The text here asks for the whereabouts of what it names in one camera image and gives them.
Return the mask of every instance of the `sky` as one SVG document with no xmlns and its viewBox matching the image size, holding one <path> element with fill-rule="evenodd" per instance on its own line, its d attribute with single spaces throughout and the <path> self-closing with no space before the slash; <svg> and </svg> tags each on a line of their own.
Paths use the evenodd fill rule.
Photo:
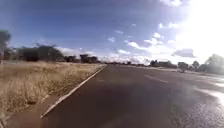
<svg viewBox="0 0 224 128">
<path fill-rule="evenodd" d="M 107 61 L 224 56 L 223 0 L 0 0 L 11 47 L 57 45 Z"/>
</svg>

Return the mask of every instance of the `road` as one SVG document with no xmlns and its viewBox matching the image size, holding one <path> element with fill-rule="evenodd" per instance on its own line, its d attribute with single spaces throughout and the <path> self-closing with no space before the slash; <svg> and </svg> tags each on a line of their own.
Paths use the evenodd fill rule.
<svg viewBox="0 0 224 128">
<path fill-rule="evenodd" d="M 42 119 L 42 128 L 223 128 L 222 79 L 107 66 Z"/>
</svg>

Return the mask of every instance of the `blue sky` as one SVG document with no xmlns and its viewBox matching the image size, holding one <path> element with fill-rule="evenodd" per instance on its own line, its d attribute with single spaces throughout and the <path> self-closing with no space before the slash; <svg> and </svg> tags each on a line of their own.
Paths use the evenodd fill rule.
<svg viewBox="0 0 224 128">
<path fill-rule="evenodd" d="M 107 60 L 191 62 L 203 54 L 179 47 L 191 32 L 177 40 L 190 14 L 186 0 L 1 0 L 0 29 L 9 30 L 14 47 L 39 42 Z"/>
</svg>

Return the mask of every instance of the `dry grass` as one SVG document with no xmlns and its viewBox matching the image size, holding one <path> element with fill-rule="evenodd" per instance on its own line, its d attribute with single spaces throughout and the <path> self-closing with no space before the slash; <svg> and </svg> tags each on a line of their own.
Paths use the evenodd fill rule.
<svg viewBox="0 0 224 128">
<path fill-rule="evenodd" d="M 68 92 L 101 66 L 44 62 L 1 65 L 0 121 L 48 95 Z"/>
</svg>

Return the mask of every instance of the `road curb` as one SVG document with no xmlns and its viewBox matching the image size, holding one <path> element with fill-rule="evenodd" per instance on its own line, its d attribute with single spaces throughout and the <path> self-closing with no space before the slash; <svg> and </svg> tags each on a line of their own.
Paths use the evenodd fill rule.
<svg viewBox="0 0 224 128">
<path fill-rule="evenodd" d="M 63 102 L 66 98 L 68 98 L 70 95 L 72 95 L 75 91 L 77 91 L 80 87 L 82 87 L 82 85 L 84 85 L 87 81 L 89 81 L 91 78 L 93 78 L 95 75 L 97 75 L 98 73 L 100 73 L 105 67 L 107 67 L 107 65 L 103 66 L 101 69 L 99 69 L 97 72 L 95 72 L 93 75 L 91 75 L 90 77 L 88 77 L 87 79 L 85 79 L 84 81 L 82 81 L 80 84 L 78 84 L 75 88 L 73 88 L 68 94 L 62 96 L 59 98 L 58 101 L 56 101 L 53 105 L 51 105 L 47 111 L 42 114 L 40 116 L 40 118 L 45 117 L 48 113 L 50 113 L 55 107 L 57 107 L 58 104 L 60 104 L 61 102 Z"/>
</svg>

